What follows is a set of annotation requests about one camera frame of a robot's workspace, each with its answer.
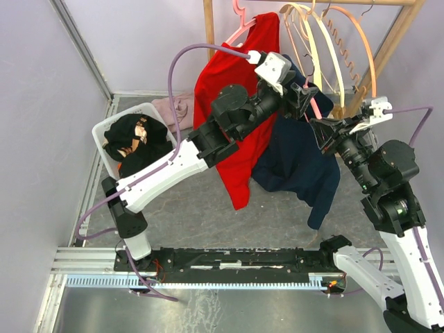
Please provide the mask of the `navy blue t shirt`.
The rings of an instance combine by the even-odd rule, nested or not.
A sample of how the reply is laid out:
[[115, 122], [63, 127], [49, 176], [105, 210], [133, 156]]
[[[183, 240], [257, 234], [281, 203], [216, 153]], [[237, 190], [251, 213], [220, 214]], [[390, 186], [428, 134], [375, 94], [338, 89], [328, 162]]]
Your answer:
[[269, 192], [292, 191], [311, 207], [307, 225], [319, 230], [339, 186], [341, 172], [334, 155], [323, 155], [304, 117], [275, 113], [271, 138], [252, 170], [252, 178]]

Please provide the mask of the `cream hanger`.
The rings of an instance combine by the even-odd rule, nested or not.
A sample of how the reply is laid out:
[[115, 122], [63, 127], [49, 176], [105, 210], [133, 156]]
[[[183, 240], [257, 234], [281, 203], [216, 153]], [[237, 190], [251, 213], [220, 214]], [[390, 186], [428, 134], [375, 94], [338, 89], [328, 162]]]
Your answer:
[[284, 27], [289, 37], [294, 56], [296, 57], [297, 65], [300, 72], [307, 76], [302, 65], [302, 52], [305, 53], [314, 61], [314, 71], [311, 75], [313, 83], [317, 84], [319, 89], [322, 89], [322, 72], [318, 56], [316, 42], [309, 23], [309, 17], [314, 13], [315, 1], [312, 1], [311, 6], [300, 5], [294, 2], [284, 4], [280, 9], [280, 14], [283, 15]]
[[345, 107], [345, 87], [344, 87], [344, 83], [343, 83], [343, 76], [342, 76], [341, 68], [340, 68], [339, 61], [338, 61], [338, 58], [336, 55], [336, 51], [334, 49], [332, 38], [331, 38], [329, 32], [327, 31], [327, 28], [325, 27], [323, 20], [321, 19], [321, 17], [319, 15], [316, 14], [315, 6], [316, 6], [316, 1], [313, 0], [311, 2], [311, 7], [307, 9], [306, 14], [302, 17], [302, 19], [300, 19], [300, 27], [303, 31], [302, 35], [304, 36], [304, 38], [306, 40], [310, 41], [310, 37], [308, 35], [308, 28], [303, 28], [302, 24], [308, 22], [309, 16], [313, 16], [314, 19], [316, 20], [316, 23], [319, 25], [319, 28], [321, 30], [321, 33], [323, 34], [323, 37], [325, 38], [325, 41], [327, 44], [327, 49], [330, 53], [330, 57], [332, 59], [332, 64], [334, 66], [334, 72], [336, 74], [337, 83], [339, 85], [339, 105], [342, 109], [344, 109], [344, 107]]

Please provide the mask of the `black t shirt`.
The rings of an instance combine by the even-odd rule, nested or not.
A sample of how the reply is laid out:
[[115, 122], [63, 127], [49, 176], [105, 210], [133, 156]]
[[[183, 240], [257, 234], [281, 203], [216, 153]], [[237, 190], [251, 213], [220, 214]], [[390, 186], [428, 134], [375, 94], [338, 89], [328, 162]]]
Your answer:
[[145, 114], [127, 114], [104, 133], [103, 148], [118, 162], [120, 178], [127, 178], [173, 150], [167, 127]]

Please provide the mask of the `light pink hanger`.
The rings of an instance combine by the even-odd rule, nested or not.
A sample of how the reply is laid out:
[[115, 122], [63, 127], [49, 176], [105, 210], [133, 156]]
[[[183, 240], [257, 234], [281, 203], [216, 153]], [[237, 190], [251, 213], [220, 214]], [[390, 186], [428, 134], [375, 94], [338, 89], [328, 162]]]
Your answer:
[[[306, 54], [304, 54], [303, 57], [304, 58], [309, 57], [310, 60], [311, 60], [311, 63], [312, 63], [312, 71], [305, 75], [305, 84], [303, 85], [304, 89], [309, 89], [308, 82], [309, 82], [309, 78], [314, 75], [315, 64], [314, 64], [314, 60], [313, 60], [313, 58], [312, 58], [312, 56], [310, 54], [306, 53]], [[319, 107], [318, 107], [318, 104], [317, 104], [317, 102], [316, 102], [316, 100], [314, 98], [315, 94], [316, 93], [314, 93], [311, 96], [311, 98], [310, 98], [310, 106], [311, 106], [311, 108], [313, 110], [315, 118], [316, 119], [322, 119], [322, 114], [321, 114], [321, 112], [319, 110]]]

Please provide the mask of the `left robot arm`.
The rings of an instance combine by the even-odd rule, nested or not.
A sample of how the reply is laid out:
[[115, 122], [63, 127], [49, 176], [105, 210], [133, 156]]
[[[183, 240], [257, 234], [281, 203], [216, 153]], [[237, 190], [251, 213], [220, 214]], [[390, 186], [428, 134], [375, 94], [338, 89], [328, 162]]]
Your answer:
[[140, 271], [153, 264], [148, 224], [142, 214], [148, 203], [180, 181], [233, 155], [238, 143], [277, 111], [301, 118], [318, 91], [316, 86], [292, 83], [288, 89], [276, 92], [261, 80], [257, 93], [249, 96], [245, 87], [228, 85], [212, 102], [207, 121], [178, 142], [173, 151], [130, 177], [106, 178], [102, 188], [130, 263]]

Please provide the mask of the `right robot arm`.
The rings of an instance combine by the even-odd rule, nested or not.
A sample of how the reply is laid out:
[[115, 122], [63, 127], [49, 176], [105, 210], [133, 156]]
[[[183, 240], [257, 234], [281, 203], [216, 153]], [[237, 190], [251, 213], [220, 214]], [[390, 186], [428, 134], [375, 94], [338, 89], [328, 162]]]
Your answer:
[[320, 251], [319, 265], [352, 278], [379, 305], [391, 332], [442, 332], [443, 283], [409, 183], [419, 173], [414, 149], [392, 139], [373, 150], [363, 139], [367, 130], [360, 116], [309, 123], [321, 153], [339, 154], [361, 187], [364, 213], [392, 254], [401, 281], [359, 258], [351, 245]]

